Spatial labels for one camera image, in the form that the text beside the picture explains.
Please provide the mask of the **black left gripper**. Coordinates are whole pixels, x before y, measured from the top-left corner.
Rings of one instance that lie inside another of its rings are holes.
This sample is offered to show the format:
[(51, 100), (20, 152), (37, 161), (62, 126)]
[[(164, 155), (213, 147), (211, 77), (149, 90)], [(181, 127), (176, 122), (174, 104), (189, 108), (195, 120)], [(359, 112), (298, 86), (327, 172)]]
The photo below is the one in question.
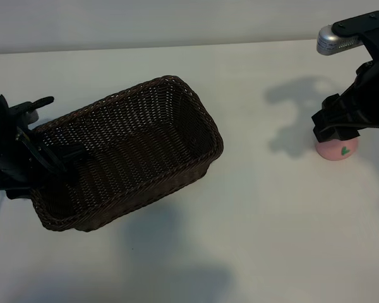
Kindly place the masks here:
[(53, 101), (44, 97), (10, 107), (0, 95), (0, 191), (9, 199), (29, 199), (51, 178), (67, 178), (84, 157), (81, 143), (48, 146), (28, 128), (39, 119), (37, 109)]

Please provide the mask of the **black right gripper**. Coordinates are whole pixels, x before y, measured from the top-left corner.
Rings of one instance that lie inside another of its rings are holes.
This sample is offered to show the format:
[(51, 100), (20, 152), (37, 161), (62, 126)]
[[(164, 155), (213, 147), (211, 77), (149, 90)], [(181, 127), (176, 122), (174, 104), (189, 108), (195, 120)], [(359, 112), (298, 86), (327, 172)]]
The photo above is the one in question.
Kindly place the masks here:
[(354, 139), (362, 129), (379, 128), (379, 59), (362, 64), (352, 85), (327, 97), (312, 120), (319, 143)]

